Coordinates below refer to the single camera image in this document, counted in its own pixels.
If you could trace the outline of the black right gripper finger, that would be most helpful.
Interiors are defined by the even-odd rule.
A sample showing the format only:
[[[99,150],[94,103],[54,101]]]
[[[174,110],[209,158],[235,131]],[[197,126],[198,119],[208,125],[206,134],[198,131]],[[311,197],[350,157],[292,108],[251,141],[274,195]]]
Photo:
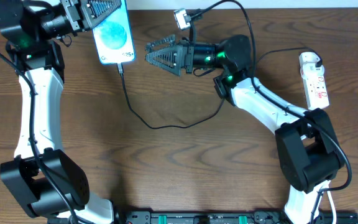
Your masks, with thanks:
[[[152,44],[145,46],[147,52],[145,60],[151,65],[180,77],[184,61],[182,44],[175,44],[159,50],[153,50],[152,47]]]
[[[176,36],[175,34],[168,35],[162,39],[154,40],[145,45],[145,51],[147,53],[151,53],[157,50],[160,50],[164,47],[170,47],[176,44]]]

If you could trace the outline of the blue Galaxy smartphone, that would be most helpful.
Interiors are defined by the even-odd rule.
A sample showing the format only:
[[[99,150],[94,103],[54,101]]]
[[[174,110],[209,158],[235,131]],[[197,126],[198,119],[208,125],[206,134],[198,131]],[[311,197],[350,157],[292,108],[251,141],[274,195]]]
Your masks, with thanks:
[[[103,65],[135,60],[127,3],[126,0],[119,2],[120,8],[93,29],[99,61]]]

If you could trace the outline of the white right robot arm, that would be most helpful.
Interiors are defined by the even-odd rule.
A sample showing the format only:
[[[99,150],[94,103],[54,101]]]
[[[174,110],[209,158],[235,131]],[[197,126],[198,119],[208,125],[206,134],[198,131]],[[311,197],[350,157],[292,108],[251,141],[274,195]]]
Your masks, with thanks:
[[[148,63],[179,76],[184,68],[221,68],[214,87],[223,100],[242,109],[273,132],[280,168],[290,183],[284,212],[292,223],[316,223],[318,207],[338,170],[349,161],[340,148],[328,114],[306,110],[280,98],[252,72],[250,40],[235,35],[218,44],[175,40],[169,35],[145,46]]]

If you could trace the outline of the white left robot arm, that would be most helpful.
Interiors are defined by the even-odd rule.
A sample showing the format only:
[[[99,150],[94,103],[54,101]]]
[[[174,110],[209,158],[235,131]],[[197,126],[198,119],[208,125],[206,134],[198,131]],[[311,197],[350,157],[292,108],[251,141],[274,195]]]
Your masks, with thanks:
[[[90,191],[85,172],[63,150],[60,98],[64,85],[61,47],[121,7],[120,1],[0,0],[2,59],[18,74],[22,118],[14,158],[0,178],[23,211],[49,223],[117,223],[110,200]]]

